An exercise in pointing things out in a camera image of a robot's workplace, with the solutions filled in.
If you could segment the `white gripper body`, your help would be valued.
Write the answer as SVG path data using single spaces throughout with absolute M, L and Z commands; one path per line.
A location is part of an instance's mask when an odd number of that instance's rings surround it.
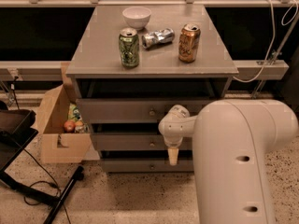
M 167 147 L 179 147 L 183 141 L 182 137 L 165 137 L 164 142 Z

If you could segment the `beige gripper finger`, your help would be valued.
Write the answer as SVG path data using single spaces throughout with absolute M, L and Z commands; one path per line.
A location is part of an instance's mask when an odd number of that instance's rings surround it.
M 169 163 L 172 166 L 175 166 L 178 164 L 178 152 L 179 149 L 177 147 L 170 147 L 168 150 L 168 158 L 169 158 Z

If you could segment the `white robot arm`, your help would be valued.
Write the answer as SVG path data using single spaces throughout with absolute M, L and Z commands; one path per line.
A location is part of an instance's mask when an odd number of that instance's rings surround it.
M 170 163 L 192 139 L 200 224 L 276 224 L 264 156 L 297 135 L 294 112 L 277 100 L 224 99 L 196 116 L 174 105 L 159 123 Z

